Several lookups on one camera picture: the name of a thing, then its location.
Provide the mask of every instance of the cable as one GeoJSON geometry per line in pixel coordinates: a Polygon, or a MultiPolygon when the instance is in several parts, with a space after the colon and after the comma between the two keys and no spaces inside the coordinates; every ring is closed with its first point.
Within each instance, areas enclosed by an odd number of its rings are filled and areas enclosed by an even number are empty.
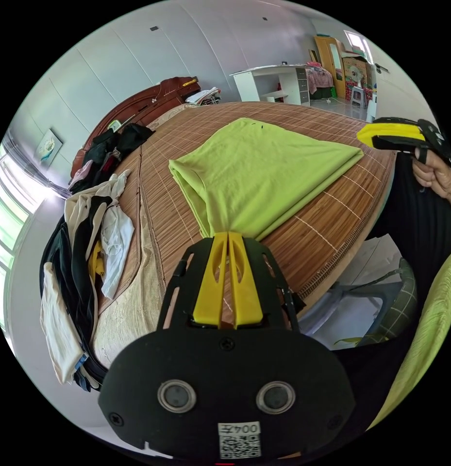
{"type": "Polygon", "coordinates": [[[329,97],[329,98],[327,98],[327,99],[326,99],[326,102],[327,102],[327,103],[332,103],[332,99],[335,100],[335,101],[338,102],[338,103],[343,104],[343,105],[347,105],[347,102],[348,102],[347,100],[346,100],[345,102],[342,102],[342,101],[338,100],[338,99],[335,98],[335,97],[329,97]]]}

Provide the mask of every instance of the pink bedding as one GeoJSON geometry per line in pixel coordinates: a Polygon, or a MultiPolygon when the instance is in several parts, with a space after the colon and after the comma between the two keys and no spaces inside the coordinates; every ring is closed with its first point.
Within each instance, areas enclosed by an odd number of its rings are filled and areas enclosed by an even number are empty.
{"type": "Polygon", "coordinates": [[[334,85],[334,79],[324,68],[307,68],[306,76],[308,78],[309,92],[314,94],[318,87],[332,87],[334,85]]]}

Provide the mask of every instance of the white desk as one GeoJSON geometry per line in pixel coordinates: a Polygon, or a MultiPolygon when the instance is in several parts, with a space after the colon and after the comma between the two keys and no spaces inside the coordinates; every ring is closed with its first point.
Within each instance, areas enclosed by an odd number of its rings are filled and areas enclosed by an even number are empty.
{"type": "Polygon", "coordinates": [[[242,102],[270,101],[283,97],[285,103],[310,106],[308,80],[304,65],[270,65],[233,73],[242,102]],[[259,95],[256,76],[278,75],[281,91],[259,95]]]}

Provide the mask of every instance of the plaid fabric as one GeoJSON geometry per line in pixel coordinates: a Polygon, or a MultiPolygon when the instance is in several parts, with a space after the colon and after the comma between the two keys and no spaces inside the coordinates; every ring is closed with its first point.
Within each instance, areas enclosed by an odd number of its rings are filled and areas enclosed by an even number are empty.
{"type": "Polygon", "coordinates": [[[365,338],[363,345],[381,343],[400,335],[417,311],[417,288],[413,270],[403,258],[400,259],[399,269],[403,283],[399,295],[383,317],[376,334],[365,338]]]}

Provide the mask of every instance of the hand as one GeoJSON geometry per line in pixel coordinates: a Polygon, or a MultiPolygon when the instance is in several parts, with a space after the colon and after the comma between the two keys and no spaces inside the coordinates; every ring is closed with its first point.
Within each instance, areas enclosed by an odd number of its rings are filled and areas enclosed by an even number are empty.
{"type": "MultiPolygon", "coordinates": [[[[419,158],[419,149],[415,149],[415,156],[419,158]]],[[[444,199],[451,198],[451,168],[432,150],[427,153],[426,164],[413,160],[413,174],[421,186],[444,199]]]]}

